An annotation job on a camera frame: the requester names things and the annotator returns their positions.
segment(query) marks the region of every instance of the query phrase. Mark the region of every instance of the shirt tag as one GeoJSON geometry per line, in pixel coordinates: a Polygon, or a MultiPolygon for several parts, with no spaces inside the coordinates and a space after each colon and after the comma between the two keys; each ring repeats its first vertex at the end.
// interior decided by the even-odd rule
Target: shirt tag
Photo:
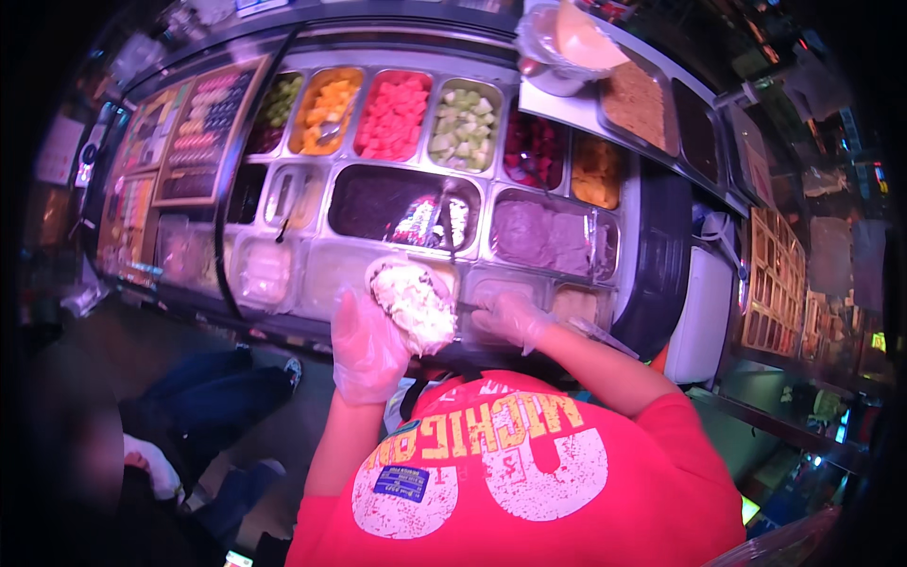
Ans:
{"type": "Polygon", "coordinates": [[[427,484],[428,471],[411,466],[386,466],[381,469],[372,492],[392,494],[420,503],[427,484]]]}

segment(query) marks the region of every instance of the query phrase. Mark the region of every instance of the floor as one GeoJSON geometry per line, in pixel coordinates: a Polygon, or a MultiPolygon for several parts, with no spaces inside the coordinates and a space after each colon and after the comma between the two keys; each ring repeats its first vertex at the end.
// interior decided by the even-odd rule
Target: floor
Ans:
{"type": "MultiPolygon", "coordinates": [[[[123,399],[141,394],[185,356],[234,348],[226,334],[222,335],[107,298],[90,316],[75,321],[61,343],[78,351],[80,376],[106,376],[113,395],[123,399]]],[[[263,348],[253,348],[253,356],[260,366],[283,367],[288,358],[287,353],[263,348]]],[[[330,365],[305,359],[303,364],[304,379],[293,399],[221,454],[201,478],[207,492],[214,495],[230,464],[243,466],[270,457],[286,467],[287,475],[246,516],[237,541],[241,548],[255,549],[263,532],[278,538],[292,534],[308,465],[324,431],[334,390],[330,365]]],[[[740,376],[727,381],[723,393],[775,411],[784,375],[768,371],[740,376]]],[[[697,405],[697,410],[735,480],[765,460],[778,443],[710,407],[697,405]]]]}

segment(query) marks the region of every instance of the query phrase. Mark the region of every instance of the spoon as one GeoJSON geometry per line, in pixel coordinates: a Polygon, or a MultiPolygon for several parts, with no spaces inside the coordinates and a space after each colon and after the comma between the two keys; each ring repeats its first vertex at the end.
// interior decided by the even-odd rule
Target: spoon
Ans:
{"type": "Polygon", "coordinates": [[[535,182],[539,184],[539,189],[545,191],[546,195],[549,193],[548,183],[539,175],[539,170],[535,167],[535,159],[528,152],[520,152],[520,168],[535,179],[535,182]]]}
{"type": "Polygon", "coordinates": [[[319,146],[327,145],[331,143],[339,134],[340,128],[343,126],[346,117],[349,115],[350,111],[353,110],[353,106],[356,104],[356,97],[359,96],[359,91],[356,91],[356,94],[353,95],[353,98],[349,99],[349,103],[346,104],[346,108],[343,109],[343,113],[340,114],[340,120],[337,122],[322,122],[321,135],[318,136],[316,144],[319,146]]]}

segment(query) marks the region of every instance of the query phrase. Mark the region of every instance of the leg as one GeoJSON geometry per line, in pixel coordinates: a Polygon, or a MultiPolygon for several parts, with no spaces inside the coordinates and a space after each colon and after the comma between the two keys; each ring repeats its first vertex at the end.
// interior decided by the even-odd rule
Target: leg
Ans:
{"type": "Polygon", "coordinates": [[[141,398],[162,401],[206,382],[251,369],[252,354],[247,348],[193,355],[152,384],[141,398]]]}
{"type": "Polygon", "coordinates": [[[168,400],[177,428],[186,435],[190,469],[203,473],[218,453],[283,406],[293,395],[292,377],[277,367],[256,368],[168,400]]]}
{"type": "Polygon", "coordinates": [[[277,461],[257,463],[251,471],[230,469],[217,497],[192,515],[221,546],[229,549],[236,541],[242,519],[265,494],[274,481],[283,476],[277,461]]]}

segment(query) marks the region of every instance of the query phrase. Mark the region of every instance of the clear plastic glove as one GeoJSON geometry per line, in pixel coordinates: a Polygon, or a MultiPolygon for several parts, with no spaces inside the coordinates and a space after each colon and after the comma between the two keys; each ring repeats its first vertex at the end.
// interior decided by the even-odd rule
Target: clear plastic glove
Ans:
{"type": "Polygon", "coordinates": [[[479,329],[507,339],[522,347],[525,357],[539,344],[554,317],[535,307],[522,293],[505,291],[490,298],[478,298],[482,309],[473,312],[473,323],[479,329]]]}
{"type": "Polygon", "coordinates": [[[369,297],[341,292],[331,318],[334,383],[348,404],[383,404],[394,395],[412,353],[400,329],[369,297]]]}

